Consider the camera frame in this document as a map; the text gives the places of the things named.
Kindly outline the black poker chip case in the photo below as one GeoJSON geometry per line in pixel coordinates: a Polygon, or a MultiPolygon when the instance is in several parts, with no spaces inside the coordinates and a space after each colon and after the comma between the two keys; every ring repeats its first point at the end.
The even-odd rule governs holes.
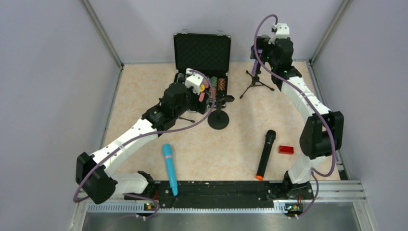
{"type": "MultiPolygon", "coordinates": [[[[182,115],[191,111],[193,96],[192,88],[187,88],[184,83],[192,73],[190,70],[211,77],[225,78],[226,94],[228,94],[228,74],[230,64],[231,37],[228,35],[176,33],[173,36],[176,74],[174,84],[164,93],[164,104],[167,110],[174,115],[182,115]]],[[[208,82],[204,79],[201,92],[210,90],[208,82]]],[[[217,88],[211,92],[212,100],[216,101],[217,88]]]]}

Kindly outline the purple glitter microphone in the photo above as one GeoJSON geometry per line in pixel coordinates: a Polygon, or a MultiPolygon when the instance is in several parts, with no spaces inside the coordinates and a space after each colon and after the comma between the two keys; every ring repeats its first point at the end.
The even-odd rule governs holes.
{"type": "Polygon", "coordinates": [[[254,60],[254,64],[253,64],[253,68],[252,68],[251,73],[252,73],[252,76],[254,76],[254,77],[255,77],[255,76],[258,76],[258,74],[261,73],[261,70],[260,70],[261,65],[259,64],[259,62],[258,62],[258,60],[257,60],[255,54],[257,53],[257,55],[259,56],[259,58],[261,58],[262,52],[263,52],[263,50],[257,50],[257,51],[255,52],[254,46],[251,47],[251,55],[250,55],[250,58],[254,60]]]}

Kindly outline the black microphone orange end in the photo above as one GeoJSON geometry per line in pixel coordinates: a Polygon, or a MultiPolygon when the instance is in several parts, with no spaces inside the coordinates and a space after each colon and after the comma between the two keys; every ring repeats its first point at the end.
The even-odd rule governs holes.
{"type": "Polygon", "coordinates": [[[265,142],[264,142],[262,154],[260,157],[260,161],[258,164],[257,172],[255,175],[255,178],[257,180],[263,180],[264,178],[265,171],[268,165],[269,156],[270,156],[271,149],[272,149],[275,139],[276,139],[276,131],[271,130],[271,129],[268,130],[267,133],[265,134],[265,142]]]}

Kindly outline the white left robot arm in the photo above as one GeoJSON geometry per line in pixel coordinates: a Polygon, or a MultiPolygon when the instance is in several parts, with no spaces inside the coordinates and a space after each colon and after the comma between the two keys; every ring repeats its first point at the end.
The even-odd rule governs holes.
{"type": "Polygon", "coordinates": [[[107,201],[115,192],[118,182],[112,178],[116,169],[139,148],[172,133],[176,120],[186,111],[202,104],[201,84],[172,83],[137,122],[119,138],[91,154],[81,153],[76,159],[75,181],[78,184],[73,202],[79,203],[80,190],[94,203],[107,201]]]}

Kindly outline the green poker chip stack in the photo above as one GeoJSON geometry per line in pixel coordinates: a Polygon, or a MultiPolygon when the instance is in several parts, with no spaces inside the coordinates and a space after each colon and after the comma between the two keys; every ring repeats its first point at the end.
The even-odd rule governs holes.
{"type": "Polygon", "coordinates": [[[211,85],[216,89],[217,85],[218,85],[218,78],[217,77],[211,77],[210,82],[211,82],[211,85]]]}

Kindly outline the small black tripod stand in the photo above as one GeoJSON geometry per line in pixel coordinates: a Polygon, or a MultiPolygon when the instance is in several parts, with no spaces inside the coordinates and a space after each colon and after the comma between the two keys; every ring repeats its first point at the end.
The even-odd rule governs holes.
{"type": "Polygon", "coordinates": [[[183,118],[183,117],[179,117],[178,119],[180,119],[180,120],[185,120],[185,121],[189,121],[189,122],[191,122],[191,123],[195,123],[195,120],[193,120],[193,119],[187,119],[187,118],[183,118]]]}

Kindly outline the shock mount tripod stand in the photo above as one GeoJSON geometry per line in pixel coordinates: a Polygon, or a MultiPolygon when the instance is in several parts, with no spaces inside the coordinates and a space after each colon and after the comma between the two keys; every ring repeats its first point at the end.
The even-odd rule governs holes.
{"type": "Polygon", "coordinates": [[[275,90],[273,87],[270,87],[270,86],[266,85],[265,83],[263,83],[262,81],[260,81],[259,74],[258,74],[258,76],[255,76],[255,77],[254,77],[254,76],[252,76],[252,73],[251,73],[250,71],[246,70],[245,72],[246,72],[247,75],[249,75],[249,76],[251,77],[251,84],[250,84],[250,85],[246,88],[246,90],[241,94],[240,99],[242,99],[242,98],[244,97],[245,93],[246,93],[250,88],[252,88],[252,87],[260,87],[260,86],[263,86],[263,87],[268,88],[268,89],[271,90],[271,91],[274,91],[274,90],[275,90]]]}

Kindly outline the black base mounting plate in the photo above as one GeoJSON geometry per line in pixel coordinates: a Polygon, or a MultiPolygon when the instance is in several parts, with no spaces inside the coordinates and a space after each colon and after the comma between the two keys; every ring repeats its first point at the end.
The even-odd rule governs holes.
{"type": "Polygon", "coordinates": [[[286,186],[281,181],[179,181],[174,196],[168,181],[150,182],[141,196],[160,207],[183,209],[273,208],[278,200],[299,203],[314,197],[310,183],[286,186]]]}

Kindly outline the teal microphone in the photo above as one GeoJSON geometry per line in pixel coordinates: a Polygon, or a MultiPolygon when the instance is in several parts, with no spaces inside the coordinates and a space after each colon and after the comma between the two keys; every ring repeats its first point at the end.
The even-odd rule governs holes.
{"type": "Polygon", "coordinates": [[[176,176],[176,169],[173,161],[173,151],[169,143],[162,146],[162,154],[165,159],[166,169],[169,179],[169,186],[174,196],[178,196],[178,181],[176,176]]]}

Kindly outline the round base clamp stand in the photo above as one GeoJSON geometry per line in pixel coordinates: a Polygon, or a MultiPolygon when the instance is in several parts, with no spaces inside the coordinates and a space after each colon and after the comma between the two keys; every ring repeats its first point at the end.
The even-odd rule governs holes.
{"type": "Polygon", "coordinates": [[[216,130],[222,130],[226,128],[230,122],[230,118],[226,112],[221,108],[224,103],[231,103],[235,100],[232,95],[226,94],[223,90],[218,90],[216,94],[216,110],[213,111],[208,117],[208,124],[211,128],[216,130]]]}

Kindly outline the red lego brick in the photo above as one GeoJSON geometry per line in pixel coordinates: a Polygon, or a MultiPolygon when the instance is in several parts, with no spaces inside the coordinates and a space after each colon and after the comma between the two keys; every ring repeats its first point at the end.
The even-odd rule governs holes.
{"type": "Polygon", "coordinates": [[[291,147],[291,146],[283,146],[283,145],[280,145],[280,146],[278,147],[278,152],[279,152],[280,154],[289,154],[289,155],[292,155],[292,154],[294,154],[294,148],[291,147]]]}

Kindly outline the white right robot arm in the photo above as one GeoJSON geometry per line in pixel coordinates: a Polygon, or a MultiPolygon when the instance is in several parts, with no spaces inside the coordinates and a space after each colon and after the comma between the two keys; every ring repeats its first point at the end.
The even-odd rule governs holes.
{"type": "Polygon", "coordinates": [[[278,38],[274,42],[268,36],[256,36],[251,58],[257,70],[264,67],[271,74],[272,82],[294,104],[305,125],[299,138],[301,152],[295,164],[285,172],[281,192],[289,198],[312,193],[310,177],[317,167],[332,158],[328,177],[334,172],[336,152],[342,146],[344,115],[326,107],[308,88],[301,73],[293,66],[293,42],[290,38],[278,38]]]}

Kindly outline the orange black chip stack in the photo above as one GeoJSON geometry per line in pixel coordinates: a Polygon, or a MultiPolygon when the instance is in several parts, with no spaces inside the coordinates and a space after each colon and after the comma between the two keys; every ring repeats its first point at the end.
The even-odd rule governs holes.
{"type": "Polygon", "coordinates": [[[217,83],[217,90],[225,92],[226,91],[226,84],[227,84],[227,81],[226,81],[225,78],[219,78],[218,83],[217,83]]]}

